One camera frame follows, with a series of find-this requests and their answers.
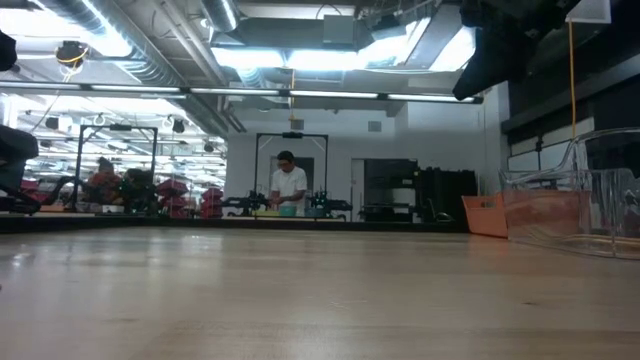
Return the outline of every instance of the light fixture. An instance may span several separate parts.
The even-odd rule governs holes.
[[[364,68],[354,51],[296,50],[287,67],[310,71],[345,71]]]
[[[312,91],[312,90],[291,90],[291,96],[300,97],[326,97],[326,98],[347,98],[347,99],[376,99],[375,93],[358,93],[346,91]]]
[[[458,101],[449,95],[415,95],[415,94],[389,94],[389,100],[418,101],[418,102],[446,102],[446,103],[475,103],[476,98],[466,98]]]
[[[1,19],[2,30],[5,32],[9,30],[8,33],[15,33],[17,36],[79,39],[89,43],[91,47],[105,56],[127,56],[132,51],[131,45],[124,40],[90,0],[82,0],[82,2],[94,16],[100,19],[100,25],[102,25],[100,35],[94,35],[83,27],[58,16],[40,0],[31,0],[31,2],[43,10],[3,9],[2,12],[7,14],[7,18]]]
[[[261,67],[282,67],[284,59],[277,50],[269,49],[227,49],[211,48],[218,64],[234,69],[253,69]]]
[[[169,86],[138,86],[138,85],[91,85],[96,91],[123,91],[135,93],[178,93],[180,88]]]
[[[469,61],[475,51],[475,30],[462,27],[442,49],[429,71],[457,71]]]
[[[70,152],[40,152],[39,156],[41,157],[51,157],[51,158],[64,158],[64,159],[76,159],[78,154],[70,153]],[[127,159],[127,160],[138,160],[138,161],[149,161],[151,160],[151,155],[138,155],[138,154],[114,154],[114,153],[83,153],[83,159],[96,159],[100,157],[115,157],[118,159]],[[172,162],[172,161],[186,161],[186,160],[202,160],[207,164],[224,164],[225,160],[222,159],[218,155],[179,155],[179,156],[168,156],[168,155],[157,155],[156,161],[162,162]]]
[[[45,83],[36,81],[0,81],[3,89],[80,90],[78,84]]]
[[[427,30],[427,27],[431,23],[431,18],[423,18],[418,22],[413,22],[407,25],[407,33],[409,34],[407,41],[404,45],[404,48],[400,50],[398,55],[396,56],[396,60],[394,65],[404,64],[409,60],[409,56],[413,53],[413,50],[418,45],[420,39],[422,39],[422,35]]]
[[[278,90],[231,89],[231,88],[192,88],[194,94],[240,95],[240,96],[278,96]]]

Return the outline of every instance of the orange box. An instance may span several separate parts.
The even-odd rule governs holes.
[[[507,238],[502,195],[463,196],[469,230],[473,234]]]

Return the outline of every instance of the ceiling light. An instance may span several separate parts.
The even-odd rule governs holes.
[[[364,67],[353,51],[296,50],[287,66],[296,70],[343,71]]]
[[[234,69],[282,67],[284,59],[277,50],[211,48],[218,64]]]
[[[229,88],[192,88],[194,94],[215,95],[247,95],[247,96],[278,96],[278,90],[265,89],[229,89]]]
[[[462,27],[460,31],[444,47],[430,71],[456,71],[469,62],[476,51],[475,30]]]
[[[400,101],[423,101],[423,102],[451,102],[451,103],[474,103],[475,98],[466,98],[458,101],[455,97],[449,95],[412,95],[412,94],[389,94],[389,100]]]
[[[422,39],[422,35],[424,35],[424,32],[427,30],[429,23],[431,23],[431,18],[424,18],[418,22],[413,22],[407,25],[407,33],[409,34],[409,36],[404,45],[404,48],[400,50],[400,52],[396,56],[394,65],[404,64],[407,62],[407,60],[409,60],[409,56],[411,56],[413,50],[418,45],[418,42],[420,41],[420,39]]]
[[[177,93],[180,88],[168,86],[91,85],[96,91]]]
[[[51,89],[51,90],[80,90],[78,84],[44,83],[31,81],[0,81],[0,88],[4,89]]]
[[[378,97],[378,94],[346,92],[346,91],[291,90],[291,96],[348,98],[348,99],[375,99]]]

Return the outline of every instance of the pipe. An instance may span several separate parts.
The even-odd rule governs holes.
[[[202,8],[214,30],[227,33],[240,23],[240,10],[233,0],[201,0]]]
[[[213,73],[218,77],[218,85],[228,85],[224,72],[222,71],[222,68],[220,68],[220,64],[218,64],[216,58],[213,56],[211,49],[202,44],[202,41],[200,41],[200,34],[193,28],[191,22],[185,17],[184,13],[178,9],[175,1],[165,0],[164,3],[167,6],[169,14],[178,20],[180,27],[187,33],[187,36],[189,36],[193,45],[207,62],[209,68],[213,70]]]
[[[38,0],[37,3],[56,15],[83,27],[95,36],[108,36],[103,24],[108,21],[133,48],[131,59],[117,65],[144,85],[186,86],[187,82],[147,38],[142,30],[113,0]],[[224,135],[227,124],[212,114],[204,101],[193,95],[185,99],[167,100],[183,108],[206,133]]]
[[[207,79],[209,79],[211,82],[213,82],[216,85],[220,85],[220,79],[218,78],[218,76],[213,72],[211,67],[207,65],[205,60],[202,58],[201,54],[199,54],[193,48],[191,43],[189,43],[189,40],[187,40],[187,38],[182,34],[182,31],[178,29],[178,25],[176,25],[173,22],[173,19],[171,18],[167,10],[164,8],[164,6],[162,6],[161,2],[162,0],[154,0],[151,2],[151,4],[155,8],[155,10],[167,21],[167,24],[169,25],[169,29],[176,36],[180,44],[182,44],[182,47],[184,47],[184,49],[187,50],[191,58],[193,58],[193,60],[196,62],[200,70],[202,70],[202,72],[207,77]]]

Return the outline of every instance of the transparent bin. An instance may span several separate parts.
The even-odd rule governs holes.
[[[552,170],[502,173],[509,240],[640,259],[636,146],[640,129],[594,132],[576,138]]]

